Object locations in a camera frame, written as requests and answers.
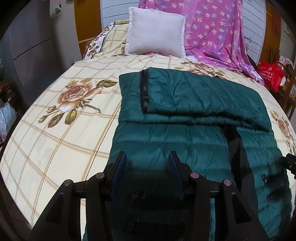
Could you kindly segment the dark green quilted jacket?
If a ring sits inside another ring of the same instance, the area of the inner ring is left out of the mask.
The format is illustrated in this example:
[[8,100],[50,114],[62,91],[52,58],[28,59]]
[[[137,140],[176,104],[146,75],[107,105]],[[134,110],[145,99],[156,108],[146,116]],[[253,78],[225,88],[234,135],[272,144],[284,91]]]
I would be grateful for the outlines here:
[[127,166],[107,203],[114,240],[181,240],[189,206],[174,195],[168,158],[207,180],[229,179],[269,238],[286,227],[292,195],[266,106],[244,85],[173,69],[148,68],[119,77],[121,108],[109,163]]

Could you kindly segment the wooden side shelf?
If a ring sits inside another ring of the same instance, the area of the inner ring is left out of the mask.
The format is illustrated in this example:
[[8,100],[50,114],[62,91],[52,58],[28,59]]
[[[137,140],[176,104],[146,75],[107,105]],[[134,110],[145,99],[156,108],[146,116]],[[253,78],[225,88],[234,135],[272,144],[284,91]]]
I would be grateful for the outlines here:
[[295,111],[295,67],[291,60],[284,56],[280,56],[278,65],[284,73],[284,77],[276,93],[276,100],[281,108],[291,120]]

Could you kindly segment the red plastic bag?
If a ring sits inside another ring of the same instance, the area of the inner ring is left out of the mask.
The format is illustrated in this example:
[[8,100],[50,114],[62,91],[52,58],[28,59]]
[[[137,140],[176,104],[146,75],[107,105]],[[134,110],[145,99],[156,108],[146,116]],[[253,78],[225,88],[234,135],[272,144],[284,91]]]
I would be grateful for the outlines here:
[[262,60],[260,62],[258,73],[264,80],[264,85],[273,92],[278,92],[282,78],[284,77],[283,70],[278,65],[278,60],[269,64]]

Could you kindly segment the cream floral plaid bedsheet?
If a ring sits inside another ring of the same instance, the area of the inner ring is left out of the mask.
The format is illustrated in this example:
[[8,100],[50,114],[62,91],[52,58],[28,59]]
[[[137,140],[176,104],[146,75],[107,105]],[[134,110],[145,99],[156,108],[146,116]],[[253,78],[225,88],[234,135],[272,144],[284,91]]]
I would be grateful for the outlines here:
[[29,225],[36,223],[64,180],[83,181],[104,169],[118,124],[118,78],[149,67],[222,77],[255,89],[268,110],[278,148],[283,154],[295,153],[292,124],[254,80],[176,57],[97,54],[75,63],[37,98],[4,149],[1,174]]

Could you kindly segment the white plastic bag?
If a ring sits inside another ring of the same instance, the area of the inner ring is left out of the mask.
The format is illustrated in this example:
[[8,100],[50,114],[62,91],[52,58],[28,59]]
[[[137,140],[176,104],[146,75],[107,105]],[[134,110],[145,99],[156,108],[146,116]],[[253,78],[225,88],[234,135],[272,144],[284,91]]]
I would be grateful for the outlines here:
[[1,106],[0,112],[0,134],[1,140],[4,141],[16,121],[16,111],[10,105],[9,102],[6,102],[3,106]]

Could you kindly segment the purple floral blanket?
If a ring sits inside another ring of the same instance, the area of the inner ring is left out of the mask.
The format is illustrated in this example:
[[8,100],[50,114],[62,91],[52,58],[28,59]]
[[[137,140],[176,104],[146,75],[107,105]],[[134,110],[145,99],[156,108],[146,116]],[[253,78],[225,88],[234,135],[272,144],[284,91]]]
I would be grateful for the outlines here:
[[242,1],[140,1],[138,6],[186,18],[184,46],[189,59],[239,71],[264,84],[247,57]]

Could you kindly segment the grey refrigerator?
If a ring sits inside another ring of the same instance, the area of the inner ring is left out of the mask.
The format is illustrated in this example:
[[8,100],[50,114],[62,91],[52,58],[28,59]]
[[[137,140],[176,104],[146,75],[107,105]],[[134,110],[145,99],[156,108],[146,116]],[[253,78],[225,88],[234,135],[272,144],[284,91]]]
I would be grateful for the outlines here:
[[23,92],[40,92],[61,74],[54,46],[49,1],[30,1],[5,35]]

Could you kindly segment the floral bed pillow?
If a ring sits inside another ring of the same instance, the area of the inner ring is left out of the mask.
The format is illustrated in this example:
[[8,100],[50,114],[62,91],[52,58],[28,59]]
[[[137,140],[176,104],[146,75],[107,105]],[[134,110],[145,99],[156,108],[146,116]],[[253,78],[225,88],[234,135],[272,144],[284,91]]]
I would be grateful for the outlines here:
[[107,25],[99,35],[86,43],[82,59],[92,59],[103,52],[124,56],[128,25],[129,20],[114,21]]

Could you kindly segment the white square pillow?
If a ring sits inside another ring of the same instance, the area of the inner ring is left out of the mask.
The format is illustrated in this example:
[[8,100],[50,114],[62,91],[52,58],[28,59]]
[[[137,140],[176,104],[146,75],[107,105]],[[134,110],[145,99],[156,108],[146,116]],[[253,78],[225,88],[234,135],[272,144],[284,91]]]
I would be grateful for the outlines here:
[[186,18],[179,14],[130,7],[125,54],[185,58],[185,23]]

